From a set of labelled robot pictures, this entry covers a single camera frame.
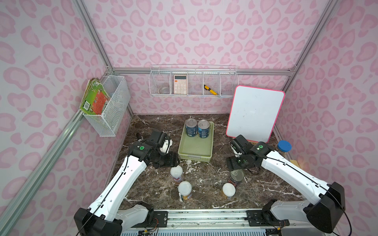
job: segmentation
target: marble tabletop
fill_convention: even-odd
[[[209,163],[181,160],[180,166],[184,171],[184,180],[192,184],[193,197],[190,201],[182,203],[178,200],[177,185],[170,176],[170,168],[155,169],[148,166],[131,187],[120,209],[128,209],[139,201],[150,203],[155,209],[205,209],[262,208],[273,198],[282,201],[303,200],[302,195],[292,186],[264,169],[258,173],[257,169],[252,169],[255,174],[245,170],[245,178],[237,187],[234,197],[229,200],[221,197],[222,186],[229,178],[226,158],[232,156],[227,145],[231,138],[226,136],[228,117],[229,114],[134,115],[113,175],[122,165],[129,143],[136,140],[135,135],[131,138],[130,135],[138,128],[138,132],[143,137],[148,137],[151,133],[151,128],[148,126],[166,132],[173,140],[170,151],[177,151],[186,119],[213,121],[215,124],[213,154]],[[272,133],[268,144],[274,146],[276,143],[276,137]]]

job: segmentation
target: wire basket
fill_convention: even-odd
[[[111,96],[101,115],[87,115],[100,137],[114,137],[130,101],[130,93],[124,76],[108,76],[103,83],[105,91]]]
[[[239,78],[236,67],[229,68],[155,68],[151,67],[149,76],[152,96],[217,96],[233,97]],[[187,94],[174,94],[174,76],[187,76]],[[218,95],[204,89],[211,88]]]

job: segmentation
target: blue lid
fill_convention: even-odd
[[[288,141],[285,141],[285,140],[279,141],[277,147],[278,147],[279,150],[286,152],[286,153],[291,150],[291,144]]]

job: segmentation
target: plastic basket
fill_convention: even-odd
[[[195,160],[200,162],[210,162],[214,141],[214,122],[209,121],[210,130],[207,138],[200,138],[198,135],[189,137],[186,134],[184,125],[181,135],[178,155],[183,160]]]
[[[101,115],[87,115],[100,137],[114,137],[130,101],[130,93],[124,76],[108,76],[103,83],[111,99]]]

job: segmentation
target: ventilation grille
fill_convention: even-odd
[[[138,230],[126,230],[121,236],[136,236]],[[152,236],[266,236],[265,229],[222,229],[222,230],[162,230],[159,229],[158,235]]]

